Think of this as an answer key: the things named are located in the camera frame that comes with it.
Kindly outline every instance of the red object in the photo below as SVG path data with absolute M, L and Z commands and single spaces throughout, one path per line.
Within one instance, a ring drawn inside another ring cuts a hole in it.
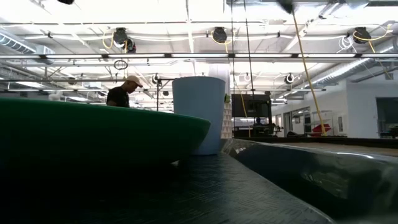
M 329 131 L 331 128 L 329 124 L 324 124 L 325 131 Z M 320 137 L 322 135 L 322 126 L 319 124 L 315 128 L 312 129 L 311 137 Z

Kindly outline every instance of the white wall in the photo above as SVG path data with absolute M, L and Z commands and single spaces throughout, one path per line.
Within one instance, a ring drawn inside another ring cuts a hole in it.
M 348 114 L 347 110 L 347 93 L 346 93 L 346 81 L 343 80 L 339 82 L 336 86 L 327 86 L 326 91 L 315 92 L 315 96 L 318 101 L 319 109 L 322 110 L 332 110 L 333 111 L 333 129 L 335 135 L 338 134 L 338 119 L 339 116 L 344 116 Z M 287 105 L 278 105 L 272 107 L 272 115 L 287 113 L 289 111 L 298 110 L 302 108 L 310 107 L 311 112 L 316 112 L 317 109 L 315 107 L 315 103 L 312 97 L 312 94 L 308 92 L 304 96 L 304 100 L 289 100 Z M 348 129 L 348 117 L 345 116 L 346 127 Z M 311 122 L 314 122 L 314 116 L 311 116 Z M 303 122 L 300 124 L 293 123 L 293 130 L 298 129 L 300 125 L 300 130 L 303 130 Z
M 354 80 L 368 74 L 366 71 L 349 79 Z M 380 75 L 359 83 L 347 81 L 350 138 L 379 138 L 376 98 L 398 97 L 397 79 L 398 73 L 394 74 L 394 80 L 386 80 L 384 75 Z

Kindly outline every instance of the ceiling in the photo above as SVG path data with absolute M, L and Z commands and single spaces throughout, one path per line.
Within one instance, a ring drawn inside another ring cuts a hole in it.
M 352 34 L 354 28 L 359 26 L 366 27 L 372 37 L 384 35 L 388 24 L 392 24 L 390 29 L 396 31 L 396 7 L 357 6 L 350 8 L 344 5 L 328 15 L 326 19 L 319 19 L 319 14 L 327 6 L 325 3 L 299 2 L 301 3 L 295 15 L 298 30 L 302 31 L 305 53 L 351 52 L 352 47 L 342 50 L 339 42 L 341 43 L 342 36 L 347 33 Z M 56 54 L 121 53 L 123 50 L 115 46 L 107 49 L 103 44 L 105 35 L 105 44 L 111 45 L 111 39 L 108 36 L 117 27 L 127 29 L 128 35 L 133 37 L 136 43 L 137 53 L 225 53 L 226 46 L 217 44 L 211 39 L 210 33 L 214 27 L 219 26 L 225 28 L 229 39 L 234 31 L 236 39 L 227 45 L 229 53 L 245 53 L 249 50 L 250 53 L 300 52 L 297 41 L 293 41 L 296 35 L 293 17 L 275 3 L 248 4 L 246 12 L 241 4 L 237 4 L 233 7 L 232 20 L 233 23 L 231 23 L 231 7 L 225 5 L 223 0 L 76 0 L 71 6 L 55 0 L 13 0 L 3 1 L 0 7 L 2 30 L 30 43 L 47 46 Z M 385 41 L 393 35 L 394 32 L 390 32 L 374 44 Z M 369 50 L 368 45 L 353 44 L 352 46 L 358 52 Z M 2 45 L 0 45 L 0 53 L 19 54 Z M 21 65 L 21 61 L 18 60 L 9 62 Z M 58 65 L 66 63 L 73 62 L 56 60 L 53 66 L 48 67 L 48 72 L 53 73 L 61 67 Z M 77 60 L 75 63 L 87 63 L 91 66 L 62 67 L 59 72 L 54 73 L 52 78 L 72 76 L 110 78 L 109 70 L 113 76 L 118 72 L 111 65 L 113 64 L 111 59 L 107 62 Z M 162 78 L 178 78 L 194 74 L 207 75 L 209 63 L 212 62 L 175 61 L 165 58 L 150 59 L 148 62 L 144 59 L 130 59 L 129 68 L 120 71 L 118 75 L 119 77 L 138 75 L 146 79 L 145 88 L 153 88 L 150 81 L 156 73 Z M 307 67 L 313 77 L 334 64 L 324 61 L 307 63 Z M 36 62 L 22 62 L 22 66 L 32 72 L 44 74 L 44 66 L 41 67 Z M 251 84 L 250 80 L 245 79 L 250 71 L 255 88 L 282 88 L 285 85 L 284 77 L 289 73 L 302 77 L 300 80 L 296 79 L 296 82 L 305 80 L 302 62 L 256 61 L 252 64 L 236 62 L 234 74 L 238 87 L 245 88 Z M 120 83 L 103 82 L 101 85 L 103 88 L 112 88 Z M 164 88 L 171 89 L 171 83 Z M 143 93 L 136 93 L 135 96 L 138 101 L 151 100 Z

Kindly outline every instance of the workbench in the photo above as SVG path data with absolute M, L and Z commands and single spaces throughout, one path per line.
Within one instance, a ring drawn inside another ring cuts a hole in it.
M 226 154 L 8 183 L 7 223 L 333 223 Z

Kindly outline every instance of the white ceiling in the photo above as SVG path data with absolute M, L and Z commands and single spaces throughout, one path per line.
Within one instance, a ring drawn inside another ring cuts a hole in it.
M 81 38 L 99 37 L 98 40 L 86 40 L 83 45 L 78 40 L 65 39 L 29 39 L 29 42 L 45 45 L 53 49 L 56 54 L 95 54 L 104 53 L 101 37 L 105 34 L 111 34 L 116 27 L 125 27 L 129 35 L 138 35 L 141 37 L 153 38 L 176 38 L 186 37 L 179 41 L 148 41 L 135 39 L 137 53 L 156 53 L 156 52 L 225 52 L 225 46 L 216 44 L 211 38 L 203 37 L 207 32 L 211 32 L 216 26 L 223 26 L 231 37 L 231 11 L 230 7 L 224 7 L 222 0 L 189 0 L 189 16 L 191 24 L 187 21 L 186 0 L 76 0 L 74 5 L 67 6 L 60 4 L 56 0 L 42 0 L 44 9 L 35 5 L 31 0 L 13 0 L 3 1 L 0 7 L 1 28 L 18 35 L 20 38 L 38 37 L 47 35 L 63 35 L 72 37 L 76 34 Z M 296 12 L 299 30 L 305 27 L 305 23 L 311 19 L 317 19 L 318 13 L 325 6 L 322 4 L 312 4 L 307 7 L 300 7 Z M 327 19 L 318 19 L 316 24 L 309 26 L 306 37 L 317 36 L 339 36 L 347 32 L 352 33 L 353 28 L 365 26 L 373 37 L 381 36 L 385 33 L 386 23 L 396 21 L 396 7 L 365 7 L 357 11 L 350 11 L 347 8 L 340 9 L 336 14 Z M 248 31 L 244 25 L 245 18 L 249 21 Z M 284 12 L 279 6 L 248 6 L 245 13 L 243 7 L 234 7 L 232 25 L 236 36 L 240 41 L 234 41 L 228 45 L 228 52 L 248 52 L 247 35 L 251 38 L 262 37 L 265 35 L 276 34 L 295 35 L 295 26 L 292 16 Z M 147 22 L 148 24 L 123 24 L 132 22 Z M 151 22 L 164 22 L 164 24 L 151 24 Z M 190 48 L 188 41 L 188 32 L 192 31 L 194 36 L 193 49 Z M 251 40 L 250 52 L 281 52 L 289 44 L 291 39 L 271 38 L 263 40 Z M 340 39 L 332 40 L 303 40 L 304 52 L 318 53 L 336 53 L 339 47 Z M 356 50 L 364 51 L 368 49 L 367 45 L 354 44 Z M 110 53 L 120 53 L 121 50 L 113 47 L 108 50 Z M 299 45 L 295 44 L 287 52 L 300 52 Z M 2 54 L 16 54 L 5 47 L 0 47 Z M 96 63 L 98 61 L 87 61 L 87 63 Z M 307 63 L 310 68 L 311 76 L 331 67 L 332 63 Z M 37 73 L 43 73 L 40 68 L 29 68 Z M 197 74 L 207 74 L 208 64 L 206 62 L 196 62 L 195 70 Z M 251 64 L 254 86 L 281 86 L 284 84 L 285 74 L 294 75 L 303 74 L 302 63 L 296 62 L 253 62 Z M 250 64 L 247 62 L 235 63 L 235 74 L 240 87 L 247 86 L 250 82 L 245 81 L 246 72 L 250 71 Z M 57 75 L 76 75 L 83 73 L 90 78 L 106 77 L 109 75 L 104 67 L 68 67 L 62 70 L 62 74 Z M 136 66 L 128 70 L 128 74 L 141 73 L 148 77 L 158 73 L 163 77 L 183 77 L 193 73 L 191 62 L 179 62 L 172 66 Z M 103 83 L 106 88 L 119 85 L 114 83 Z

